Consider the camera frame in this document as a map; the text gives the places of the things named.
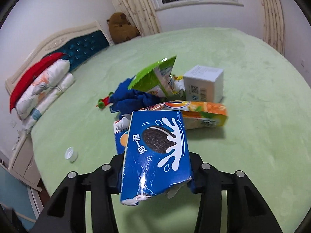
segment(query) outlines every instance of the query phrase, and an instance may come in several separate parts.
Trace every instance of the curtain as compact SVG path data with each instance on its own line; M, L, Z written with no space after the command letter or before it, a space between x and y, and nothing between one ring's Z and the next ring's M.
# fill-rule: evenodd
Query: curtain
M261 0L263 40L284 56L285 29L280 0Z
M116 11L123 12L135 25L141 36L160 32L160 26L151 0L111 0Z

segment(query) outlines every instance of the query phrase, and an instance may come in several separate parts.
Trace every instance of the window sill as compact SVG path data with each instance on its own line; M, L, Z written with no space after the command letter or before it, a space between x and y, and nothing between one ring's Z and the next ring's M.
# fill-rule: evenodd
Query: window sill
M243 3L239 3L233 0L199 0L199 1L177 1L169 4L164 4L161 8L155 9L155 11L162 11L176 7L183 7L189 5L198 5L198 4L224 4L224 5L235 5L243 7Z

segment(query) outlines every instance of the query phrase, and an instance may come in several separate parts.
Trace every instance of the cream headboard frame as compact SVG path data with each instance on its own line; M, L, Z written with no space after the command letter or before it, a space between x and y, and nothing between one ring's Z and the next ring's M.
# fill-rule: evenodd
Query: cream headboard frame
M5 88L9 95L11 95L15 85L20 80L23 73L33 64L41 60L45 55L54 50L60 48L69 40L90 34L94 31L101 30L105 37L107 38L110 45L112 45L112 41L109 36L103 31L98 21L92 22L87 25L73 27L69 29L65 29L59 31L50 37L43 40L27 57L23 65L10 77L5 81Z

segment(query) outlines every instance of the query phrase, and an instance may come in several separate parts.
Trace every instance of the wall outlet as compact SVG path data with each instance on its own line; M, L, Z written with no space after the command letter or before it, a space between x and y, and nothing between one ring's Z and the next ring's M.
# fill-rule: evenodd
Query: wall outlet
M11 120L11 126L13 127L13 128L15 128L15 126L16 126L16 124L17 124L17 122L16 121L14 121L14 120Z

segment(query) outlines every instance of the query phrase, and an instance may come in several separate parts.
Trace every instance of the teal tufted headboard panel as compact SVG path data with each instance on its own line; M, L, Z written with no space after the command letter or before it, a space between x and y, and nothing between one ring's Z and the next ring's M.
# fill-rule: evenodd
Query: teal tufted headboard panel
M66 55L64 55L62 59L70 61L69 71L71 72L88 58L108 46L109 41L102 33L102 31L98 30L84 36L75 37L69 40L62 47L53 52L50 52L49 54L55 52L65 53Z

